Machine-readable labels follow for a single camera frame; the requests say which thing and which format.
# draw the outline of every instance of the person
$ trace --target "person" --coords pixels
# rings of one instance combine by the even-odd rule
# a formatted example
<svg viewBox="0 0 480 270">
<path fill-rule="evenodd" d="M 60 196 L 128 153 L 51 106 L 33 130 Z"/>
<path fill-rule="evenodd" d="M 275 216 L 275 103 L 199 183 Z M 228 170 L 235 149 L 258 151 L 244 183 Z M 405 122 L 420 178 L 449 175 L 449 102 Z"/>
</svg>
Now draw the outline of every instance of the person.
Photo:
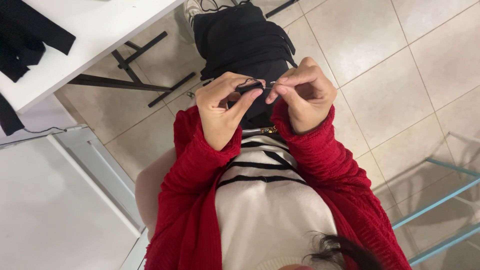
<svg viewBox="0 0 480 270">
<path fill-rule="evenodd" d="M 184 7 L 202 75 L 215 79 L 177 113 L 175 147 L 136 180 L 145 269 L 410 269 L 365 170 L 335 140 L 337 90 L 319 65 L 289 69 L 288 36 L 251 3 Z"/>
</svg>

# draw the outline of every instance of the sneaker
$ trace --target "sneaker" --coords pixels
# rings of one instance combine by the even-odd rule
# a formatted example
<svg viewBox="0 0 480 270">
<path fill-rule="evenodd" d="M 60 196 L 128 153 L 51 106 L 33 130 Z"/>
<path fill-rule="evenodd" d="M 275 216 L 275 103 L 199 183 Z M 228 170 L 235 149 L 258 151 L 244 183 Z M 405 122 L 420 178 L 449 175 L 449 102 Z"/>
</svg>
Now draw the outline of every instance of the sneaker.
<svg viewBox="0 0 480 270">
<path fill-rule="evenodd" d="M 193 18 L 197 14 L 205 13 L 202 8 L 200 7 L 200 3 L 197 0 L 187 0 L 183 3 L 183 14 L 185 15 L 185 19 L 193 28 Z"/>
</svg>

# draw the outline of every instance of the tiled floor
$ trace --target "tiled floor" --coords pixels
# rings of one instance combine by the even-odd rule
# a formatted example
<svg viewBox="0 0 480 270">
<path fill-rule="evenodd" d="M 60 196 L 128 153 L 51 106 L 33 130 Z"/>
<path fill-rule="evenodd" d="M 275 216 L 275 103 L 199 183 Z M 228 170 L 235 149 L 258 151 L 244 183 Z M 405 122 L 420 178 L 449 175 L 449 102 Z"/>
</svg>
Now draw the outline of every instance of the tiled floor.
<svg viewBox="0 0 480 270">
<path fill-rule="evenodd" d="M 283 2 L 253 0 L 264 12 Z M 131 64 L 144 82 L 172 86 L 203 68 L 181 15 L 178 8 L 133 39 L 143 45 L 168 32 Z M 366 169 L 392 221 L 468 180 L 423 162 L 427 156 L 480 171 L 480 144 L 448 135 L 480 137 L 477 0 L 300 0 L 270 20 L 288 32 L 295 61 L 312 56 L 339 87 L 336 137 Z M 87 73 L 128 79 L 111 56 Z M 186 91 L 199 83 L 196 77 L 153 108 L 146 105 L 155 92 L 72 85 L 60 91 L 135 179 L 173 147 L 175 114 L 191 101 Z M 480 189 L 462 197 L 480 201 Z M 453 200 L 396 235 L 410 258 L 479 220 L 480 211 Z M 470 240 L 480 245 L 480 237 Z M 479 269 L 478 252 L 463 242 L 416 269 Z"/>
</svg>

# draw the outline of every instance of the red cardigan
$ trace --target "red cardigan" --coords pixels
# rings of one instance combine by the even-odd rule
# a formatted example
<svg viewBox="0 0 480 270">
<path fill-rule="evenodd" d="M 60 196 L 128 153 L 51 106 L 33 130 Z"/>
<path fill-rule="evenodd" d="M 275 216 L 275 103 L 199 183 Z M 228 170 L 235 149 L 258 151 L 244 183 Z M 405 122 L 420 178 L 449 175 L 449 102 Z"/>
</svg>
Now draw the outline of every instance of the red cardigan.
<svg viewBox="0 0 480 270">
<path fill-rule="evenodd" d="M 329 206 L 337 233 L 370 249 L 386 270 L 411 269 L 365 170 L 335 140 L 334 114 L 332 106 L 320 127 L 294 135 L 288 105 L 281 99 L 272 121 L 297 160 L 300 176 Z M 179 111 L 173 126 L 177 161 L 158 195 L 158 219 L 145 269 L 221 270 L 215 186 L 225 164 L 240 153 L 241 129 L 222 151 L 215 151 L 204 139 L 196 106 Z M 350 258 L 345 261 L 348 270 L 357 268 Z"/>
</svg>

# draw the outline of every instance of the hand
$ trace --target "hand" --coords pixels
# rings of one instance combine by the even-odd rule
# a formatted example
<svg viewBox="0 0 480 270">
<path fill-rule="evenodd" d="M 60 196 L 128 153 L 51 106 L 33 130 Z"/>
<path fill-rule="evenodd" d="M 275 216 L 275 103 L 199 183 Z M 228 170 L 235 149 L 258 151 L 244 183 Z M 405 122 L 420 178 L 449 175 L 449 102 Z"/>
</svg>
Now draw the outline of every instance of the hand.
<svg viewBox="0 0 480 270">
<path fill-rule="evenodd" d="M 222 150 L 232 139 L 243 115 L 263 92 L 262 89 L 252 89 L 243 95 L 235 92 L 235 88 L 248 78 L 250 77 L 227 72 L 198 89 L 195 94 L 205 140 L 217 151 Z M 228 101 L 237 103 L 229 109 Z"/>
<path fill-rule="evenodd" d="M 336 89 L 318 64 L 306 57 L 297 69 L 289 69 L 276 81 L 266 103 L 272 103 L 278 95 L 288 104 L 293 130 L 302 135 L 325 120 L 335 100 Z"/>
</svg>

